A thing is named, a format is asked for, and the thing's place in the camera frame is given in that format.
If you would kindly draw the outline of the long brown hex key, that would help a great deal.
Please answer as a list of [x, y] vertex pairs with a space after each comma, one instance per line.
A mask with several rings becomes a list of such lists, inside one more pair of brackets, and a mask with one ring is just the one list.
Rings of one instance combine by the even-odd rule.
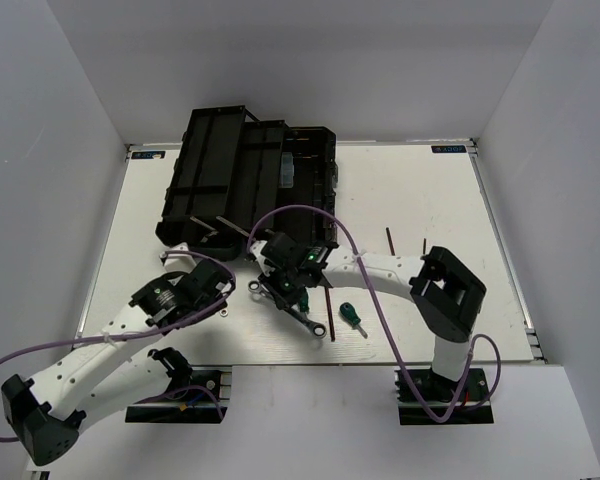
[[326, 311], [327, 311], [327, 319], [328, 319], [328, 328], [329, 328], [329, 337], [331, 342], [335, 342], [336, 340], [336, 332], [335, 332], [335, 324], [334, 324], [334, 312], [330, 295], [330, 288], [324, 287], [324, 295], [325, 295], [325, 303], [326, 303]]

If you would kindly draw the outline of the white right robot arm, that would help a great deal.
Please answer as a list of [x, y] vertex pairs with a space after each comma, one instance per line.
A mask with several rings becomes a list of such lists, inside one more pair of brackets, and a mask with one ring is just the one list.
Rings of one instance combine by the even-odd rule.
[[434, 246], [422, 257], [355, 253], [345, 245], [303, 244], [278, 232], [248, 252], [261, 269], [258, 282], [276, 307], [290, 310], [309, 288], [357, 288], [406, 299], [434, 335], [431, 384], [441, 397], [464, 391], [464, 371], [486, 286], [451, 251]]

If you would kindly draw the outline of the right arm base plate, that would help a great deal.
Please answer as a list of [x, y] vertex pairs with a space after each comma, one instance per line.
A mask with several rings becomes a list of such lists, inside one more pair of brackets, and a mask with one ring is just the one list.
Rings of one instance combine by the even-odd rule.
[[[436, 416], [442, 416], [453, 398], [455, 386], [445, 380], [434, 380], [426, 369], [410, 369], [409, 374], [423, 399]], [[422, 409], [400, 370], [395, 371], [399, 424], [401, 426], [438, 426]], [[487, 425], [494, 423], [489, 388], [482, 368], [471, 368], [464, 389], [454, 405], [446, 425]]]

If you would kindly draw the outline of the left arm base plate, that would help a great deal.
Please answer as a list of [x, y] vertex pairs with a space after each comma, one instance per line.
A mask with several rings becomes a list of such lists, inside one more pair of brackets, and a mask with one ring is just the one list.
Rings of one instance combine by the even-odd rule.
[[169, 386], [167, 395], [149, 403], [129, 406], [127, 424], [197, 424], [222, 422], [231, 395], [232, 370], [194, 368], [188, 380]]

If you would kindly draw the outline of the black plastic toolbox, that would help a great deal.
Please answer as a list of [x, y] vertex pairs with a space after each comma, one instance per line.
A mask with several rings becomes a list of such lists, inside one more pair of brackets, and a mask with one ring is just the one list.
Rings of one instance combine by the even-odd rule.
[[282, 231], [301, 243], [333, 241], [336, 135], [324, 126], [260, 120], [245, 106], [192, 111], [155, 233], [221, 261], [244, 255], [246, 238]]

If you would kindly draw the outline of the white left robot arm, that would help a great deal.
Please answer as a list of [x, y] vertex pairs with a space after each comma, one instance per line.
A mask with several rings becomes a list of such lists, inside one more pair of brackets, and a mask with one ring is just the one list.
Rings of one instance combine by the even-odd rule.
[[30, 377], [14, 374], [2, 384], [7, 423], [35, 465], [56, 461], [88, 428], [129, 405], [208, 390], [195, 384], [181, 353], [154, 345], [225, 308], [235, 275], [210, 257], [173, 254], [194, 266], [149, 281], [98, 336], [81, 338], [77, 348]]

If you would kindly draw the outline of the large silver ratchet wrench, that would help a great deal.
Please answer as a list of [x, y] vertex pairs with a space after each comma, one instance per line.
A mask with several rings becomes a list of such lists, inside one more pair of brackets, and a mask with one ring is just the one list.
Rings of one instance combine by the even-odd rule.
[[290, 315], [315, 338], [322, 339], [326, 335], [326, 326], [308, 317], [308, 294], [306, 292], [302, 293], [298, 301], [290, 303], [282, 296], [275, 294], [264, 282], [259, 280], [251, 281], [248, 284], [248, 289], [253, 296], [259, 296], [270, 301], [278, 310]]

